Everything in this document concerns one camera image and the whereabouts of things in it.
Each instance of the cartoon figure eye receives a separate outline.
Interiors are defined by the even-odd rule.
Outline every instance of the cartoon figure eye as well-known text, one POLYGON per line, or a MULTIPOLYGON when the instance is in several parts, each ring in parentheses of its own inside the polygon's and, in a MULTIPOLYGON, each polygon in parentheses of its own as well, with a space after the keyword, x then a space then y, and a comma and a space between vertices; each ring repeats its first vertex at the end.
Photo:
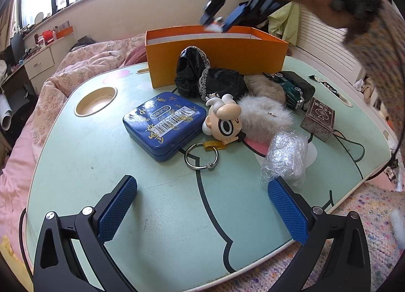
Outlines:
POLYGON ((224 136, 230 136, 233 133, 233 124, 231 121, 218 121, 219 132, 224 136))

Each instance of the barcode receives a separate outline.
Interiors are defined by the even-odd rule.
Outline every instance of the barcode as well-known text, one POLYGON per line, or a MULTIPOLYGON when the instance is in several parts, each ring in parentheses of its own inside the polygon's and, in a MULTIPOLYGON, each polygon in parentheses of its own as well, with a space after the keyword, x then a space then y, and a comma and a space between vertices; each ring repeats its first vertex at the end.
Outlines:
POLYGON ((160 137, 168 133, 174 126, 179 125, 185 118, 192 116, 195 113, 192 109, 184 106, 178 109, 174 114, 169 115, 163 121, 155 125, 155 133, 160 137))

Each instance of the sweater sleeve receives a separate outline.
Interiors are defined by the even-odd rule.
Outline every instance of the sweater sleeve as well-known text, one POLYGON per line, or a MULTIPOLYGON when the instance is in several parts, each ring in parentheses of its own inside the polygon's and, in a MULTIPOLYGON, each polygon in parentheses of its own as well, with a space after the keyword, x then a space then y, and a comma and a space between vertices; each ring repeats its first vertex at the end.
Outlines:
MULTIPOLYGON (((405 71, 405 22, 403 18, 395 12, 390 3, 383 0, 383 5, 378 15, 369 24, 368 31, 359 35, 348 31, 344 46, 361 63, 367 75, 373 79, 399 140, 405 118, 405 80, 402 76, 405 71)), ((404 143, 400 150, 405 163, 404 143)))

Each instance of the metal key ring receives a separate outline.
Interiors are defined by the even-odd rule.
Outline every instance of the metal key ring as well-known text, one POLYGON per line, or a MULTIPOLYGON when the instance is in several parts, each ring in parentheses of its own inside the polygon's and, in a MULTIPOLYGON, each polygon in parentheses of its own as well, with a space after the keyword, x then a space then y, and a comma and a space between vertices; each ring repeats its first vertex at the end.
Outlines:
POLYGON ((187 148, 187 150, 186 150, 186 152, 185 152, 185 154, 184 154, 184 160, 185 160, 187 166, 189 166, 191 169, 194 169, 194 170, 203 170, 203 169, 212 170, 212 169, 215 168, 215 166, 217 165, 217 163, 218 163, 218 150, 217 150, 215 147, 212 147, 212 148, 214 149, 214 151, 215 151, 215 160, 214 160, 214 162, 208 163, 207 165, 204 165, 203 167, 197 167, 197 166, 191 164, 191 163, 188 161, 187 156, 189 155, 189 153, 190 153, 194 148, 196 148, 196 147, 198 147, 198 146, 203 146, 203 145, 204 145, 203 142, 201 142, 201 143, 195 143, 195 144, 191 145, 189 148, 187 148))

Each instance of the light green table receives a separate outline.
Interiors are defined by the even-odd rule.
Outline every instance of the light green table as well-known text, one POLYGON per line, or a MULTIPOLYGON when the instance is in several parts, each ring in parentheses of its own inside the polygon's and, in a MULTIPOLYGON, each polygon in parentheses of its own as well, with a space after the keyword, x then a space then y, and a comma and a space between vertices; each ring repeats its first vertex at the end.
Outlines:
MULTIPOLYGON (((32 183, 26 229, 29 256, 33 262, 48 211, 59 216, 79 213, 85 206, 96 205, 128 174, 138 182, 138 195, 114 239, 105 244, 107 250, 139 292, 197 291, 196 287, 214 285, 265 261, 291 237, 267 193, 259 188, 262 158, 243 143, 221 150, 214 170, 195 172, 186 166, 180 152, 158 163, 129 136, 123 116, 155 95, 174 89, 153 89, 149 74, 136 74, 145 66, 126 67, 131 74, 119 79, 105 80, 112 72, 96 76, 66 102, 32 183), (76 104, 106 85, 118 89, 113 102, 94 115, 75 116, 76 104)), ((388 145, 353 100, 345 96, 353 103, 350 108, 307 78, 321 76, 319 72, 291 57, 286 57, 283 69, 310 81, 316 88, 315 97, 336 111, 335 129, 364 145, 365 155, 357 169, 335 137, 326 143, 313 137, 310 143, 309 164, 313 163, 299 192, 311 206, 323 206, 332 191, 333 202, 338 204, 362 181, 359 170, 366 177, 389 160, 388 145)), ((296 115, 299 128, 304 113, 296 111, 296 115)), ((208 139, 200 134, 193 142, 208 139)), ((361 154, 359 146, 345 146, 355 159, 361 154)), ((195 149, 193 154, 201 163, 213 156, 203 149, 195 149)), ((89 281, 100 287, 80 243, 74 245, 89 281)))

